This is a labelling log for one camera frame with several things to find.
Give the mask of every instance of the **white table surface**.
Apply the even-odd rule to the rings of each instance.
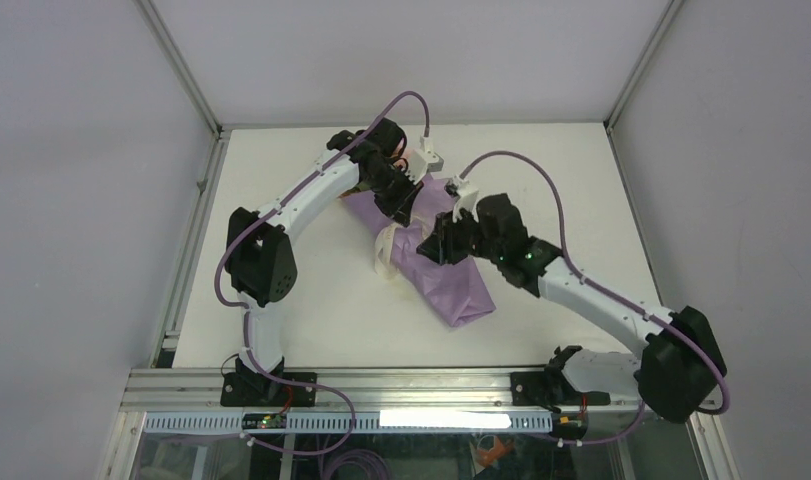
[[[183,318],[175,367],[216,367],[241,346],[241,312],[214,296],[213,274],[225,248],[228,217],[280,195],[342,128],[236,130]],[[405,127],[416,143],[420,127]],[[539,162],[564,202],[569,250],[591,277],[655,303],[652,276],[605,131],[600,124],[438,125],[432,127],[444,174],[459,173],[478,155],[506,149]],[[489,159],[469,177],[482,195],[507,192],[530,234],[558,243],[555,203],[531,167]],[[405,279],[373,270],[374,238],[337,202],[294,245],[299,277],[282,332],[293,367],[455,367],[545,363],[557,346],[580,344],[625,351],[573,312],[536,299],[478,260],[497,310],[457,329],[448,327]],[[229,298],[234,292],[222,276]]]

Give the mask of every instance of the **black joint housing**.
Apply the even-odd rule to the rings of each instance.
[[[726,364],[705,315],[685,307],[671,317],[670,325],[696,343],[725,376]],[[641,368],[635,372],[638,392],[662,418],[684,423],[714,390],[717,381],[699,356],[667,330],[648,335],[647,341]]]
[[[520,210],[507,194],[485,197],[476,211],[483,237],[476,243],[476,255],[489,259],[511,285],[540,297],[538,278],[547,265],[562,256],[561,249],[529,236]]]
[[[257,220],[258,212],[242,207],[235,210],[228,220],[226,246]],[[225,270],[231,275],[231,286],[247,293],[259,306],[281,300],[296,283],[296,260],[290,237],[281,228],[262,224],[234,249]]]
[[[285,380],[317,383],[316,373],[285,372],[284,358],[269,373]],[[250,369],[239,358],[234,361],[234,371],[223,374],[223,388],[220,395],[220,405],[223,407],[282,407],[291,398],[293,399],[291,405],[294,407],[313,407],[316,403],[316,391],[308,391],[304,388],[290,390],[282,383],[270,380]]]
[[[326,144],[329,150],[343,150],[355,137],[361,134],[343,130],[334,135]],[[374,193],[374,201],[382,214],[396,223],[408,226],[411,223],[411,207],[423,187],[422,182],[414,184],[405,171],[394,166],[396,158],[391,158],[400,143],[402,149],[407,144],[405,132],[386,118],[370,131],[364,141],[347,152],[352,163],[358,165],[360,183],[369,186]]]

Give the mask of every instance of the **aluminum frame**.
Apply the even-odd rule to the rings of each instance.
[[[97,478],[128,480],[137,461],[146,412],[119,412]]]
[[[542,367],[502,368],[313,368],[317,382],[345,393],[359,411],[392,407],[451,408],[478,411],[530,411],[511,400],[511,372]],[[121,412],[204,412],[244,410],[220,407],[223,378],[218,368],[135,369],[120,404]],[[637,410],[637,398],[615,397],[613,405],[589,407],[597,413]],[[346,404],[329,392],[318,392],[316,410],[345,411]],[[248,411],[268,411],[249,408]],[[567,407],[567,412],[578,411]]]
[[[161,350],[174,351],[178,346],[181,335],[181,325],[184,320],[183,313],[187,309],[190,288],[196,267],[199,264],[199,253],[205,240],[205,230],[211,216],[211,208],[216,197],[216,186],[222,174],[222,166],[228,151],[228,142],[231,132],[222,132],[215,136],[210,147],[205,170],[196,182],[199,196],[187,222],[184,243],[178,253],[174,266],[172,284],[164,300],[160,322],[160,332],[149,365],[155,366]]]
[[[691,434],[697,457],[708,480],[740,480],[738,466],[726,440],[720,417],[694,414],[690,419]]]
[[[612,454],[617,457],[617,463],[620,468],[617,470],[622,473],[622,480],[635,480],[635,468],[632,466],[632,455],[629,453],[629,443],[625,438],[621,438],[610,446]]]
[[[632,68],[632,73],[626,80],[626,84],[623,86],[623,89],[620,90],[620,95],[617,97],[617,102],[614,104],[614,107],[611,108],[611,112],[605,119],[605,127],[609,135],[611,135],[611,132],[614,130],[614,126],[617,125],[617,122],[620,120],[620,116],[623,114],[623,110],[626,108],[626,105],[632,98],[635,88],[638,86],[641,78],[643,78],[644,74],[646,73],[650,61],[655,56],[655,52],[658,51],[658,47],[661,46],[664,36],[667,34],[667,31],[670,30],[670,27],[676,20],[676,16],[682,9],[682,5],[684,3],[685,0],[670,0],[670,3],[667,4],[667,7],[661,14],[661,18],[658,19],[655,29],[649,36],[649,40],[647,40],[646,45],[644,45],[641,56],[638,57],[638,61]]]
[[[172,35],[170,35],[169,29],[167,29],[166,23],[164,23],[163,18],[161,18],[161,14],[158,12],[154,2],[152,0],[133,1],[140,9],[143,20],[155,36],[155,40],[158,42],[158,46],[161,47],[161,51],[164,52],[167,63],[172,68],[172,71],[175,72],[176,77],[178,77],[181,87],[187,93],[187,96],[190,97],[190,102],[193,103],[199,116],[202,117],[202,120],[211,130],[211,133],[219,135],[222,131],[220,122],[217,120],[213,109],[211,109],[211,106],[205,99],[205,95],[196,83],[196,79],[193,78],[193,74],[190,73],[190,67],[187,66],[187,62],[185,62],[184,57],[181,56],[181,51],[178,49],[175,40],[172,39]]]

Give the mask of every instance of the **black base bracket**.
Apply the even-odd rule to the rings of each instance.
[[[282,370],[282,365],[279,365],[272,373],[285,380],[317,383],[317,374],[314,372]],[[316,390],[308,391],[301,387],[290,387],[288,390],[284,385],[270,382],[263,375],[253,372],[240,359],[235,362],[235,371],[226,372],[223,379],[220,396],[220,405],[223,407],[283,407],[290,400],[291,393],[293,407],[313,407],[316,404]]]
[[[588,406],[611,404],[607,392],[579,392],[564,378],[561,370],[566,361],[581,347],[571,346],[556,349],[555,357],[542,371],[512,372],[511,401],[514,406],[538,406],[553,413],[561,413],[560,406],[581,406],[584,401]]]

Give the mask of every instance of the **black motor bracket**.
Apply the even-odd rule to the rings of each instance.
[[[438,214],[417,253],[439,265],[456,264],[470,255],[485,258],[512,286],[540,297],[538,279],[563,255],[561,249],[529,235],[520,210],[507,194],[482,198],[476,204],[478,220],[467,210],[459,213],[457,221],[452,212]]]
[[[235,210],[228,220],[226,246],[255,223],[258,215],[242,207]],[[260,307],[290,293],[298,273],[290,237],[284,229],[268,223],[240,242],[225,263],[225,270],[231,275],[231,286],[254,298]]]
[[[511,400],[515,406],[539,406],[561,413],[561,406],[581,406],[582,397],[589,406],[609,405],[607,392],[579,392],[564,378],[562,370],[567,360],[582,347],[572,345],[555,349],[555,356],[540,371],[511,373]]]
[[[285,372],[284,360],[270,372],[285,380],[317,383],[317,374],[313,372]],[[316,402],[316,390],[291,387],[289,391],[283,384],[273,382],[263,375],[254,372],[237,358],[234,360],[234,371],[223,375],[220,405],[223,407],[282,407],[287,404],[291,395],[293,407],[313,407]]]
[[[670,316],[670,325],[696,343],[725,376],[726,364],[705,315],[686,306]],[[646,340],[649,344],[641,355],[641,368],[635,372],[638,392],[662,418],[684,423],[717,386],[714,374],[690,347],[667,330],[647,335]]]
[[[343,130],[331,137],[326,148],[343,150],[359,134]],[[358,165],[359,182],[373,191],[379,211],[394,222],[408,226],[411,223],[411,207],[423,183],[413,183],[404,169],[394,165],[398,160],[394,156],[396,148],[400,142],[404,145],[404,139],[402,129],[384,119],[346,155]]]

